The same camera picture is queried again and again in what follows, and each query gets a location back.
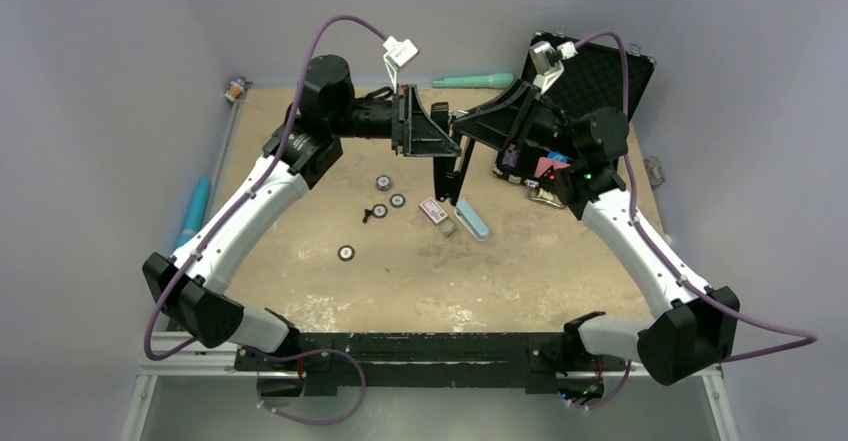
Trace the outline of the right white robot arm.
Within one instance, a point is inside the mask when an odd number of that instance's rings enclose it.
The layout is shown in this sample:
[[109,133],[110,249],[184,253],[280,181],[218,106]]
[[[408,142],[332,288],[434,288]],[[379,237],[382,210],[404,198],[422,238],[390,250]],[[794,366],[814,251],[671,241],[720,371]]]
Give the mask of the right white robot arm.
[[456,117],[454,133],[492,148],[525,146],[566,156],[553,191],[576,219],[611,250],[638,286],[653,320],[594,312],[565,324],[557,354],[584,368],[601,355],[642,364],[662,385],[729,359],[740,303],[714,289],[676,255],[640,215],[636,193],[618,174],[628,153],[625,110],[601,107],[567,116],[540,90],[514,83],[495,99]]

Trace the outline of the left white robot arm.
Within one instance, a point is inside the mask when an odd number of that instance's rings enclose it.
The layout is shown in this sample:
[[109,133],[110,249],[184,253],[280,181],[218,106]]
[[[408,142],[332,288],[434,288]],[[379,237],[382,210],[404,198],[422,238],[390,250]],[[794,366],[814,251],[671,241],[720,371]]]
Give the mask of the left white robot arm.
[[414,85],[358,97],[348,62],[309,61],[300,98],[265,143],[238,190],[170,255],[152,253],[142,273],[156,311],[207,348],[233,341],[259,349],[272,369],[297,360],[294,327],[269,309],[247,308],[225,292],[239,266],[277,219],[304,197],[343,154],[345,138],[387,139],[397,155],[454,160],[459,140],[444,108],[424,111]]

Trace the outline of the black stapler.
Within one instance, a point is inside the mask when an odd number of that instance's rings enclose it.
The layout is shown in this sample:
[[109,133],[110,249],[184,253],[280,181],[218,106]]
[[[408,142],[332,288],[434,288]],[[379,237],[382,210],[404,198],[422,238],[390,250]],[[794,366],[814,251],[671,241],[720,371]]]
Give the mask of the black stapler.
[[457,158],[437,157],[433,159],[434,197],[440,202],[456,206],[465,181],[476,142],[453,129],[453,115],[447,102],[431,105],[430,117],[443,128],[461,148]]

